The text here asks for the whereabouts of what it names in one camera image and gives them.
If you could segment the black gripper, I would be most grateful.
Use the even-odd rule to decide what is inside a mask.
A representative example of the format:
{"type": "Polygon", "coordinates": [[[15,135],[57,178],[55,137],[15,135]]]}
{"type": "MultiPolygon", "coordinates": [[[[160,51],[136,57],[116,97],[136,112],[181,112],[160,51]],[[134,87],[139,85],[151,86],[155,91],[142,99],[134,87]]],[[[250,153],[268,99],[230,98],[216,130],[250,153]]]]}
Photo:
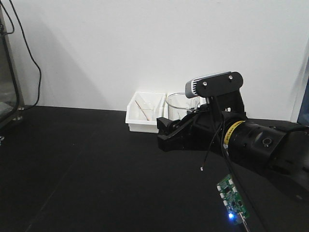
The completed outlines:
{"type": "Polygon", "coordinates": [[[244,103],[239,91],[234,91],[217,97],[207,97],[193,116],[193,121],[183,133],[180,119],[170,120],[165,117],[157,118],[158,147],[165,151],[218,150],[219,139],[225,135],[228,127],[238,121],[247,119],[244,103]]]}

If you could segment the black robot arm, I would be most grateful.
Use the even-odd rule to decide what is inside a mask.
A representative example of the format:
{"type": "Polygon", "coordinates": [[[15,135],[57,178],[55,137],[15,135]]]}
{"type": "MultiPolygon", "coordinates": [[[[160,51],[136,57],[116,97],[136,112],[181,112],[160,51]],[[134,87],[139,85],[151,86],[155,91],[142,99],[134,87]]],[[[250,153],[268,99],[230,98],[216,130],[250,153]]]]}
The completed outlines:
{"type": "Polygon", "coordinates": [[[309,199],[309,129],[249,119],[238,91],[212,97],[180,120],[157,119],[163,151],[211,151],[264,178],[297,201],[309,199]]]}

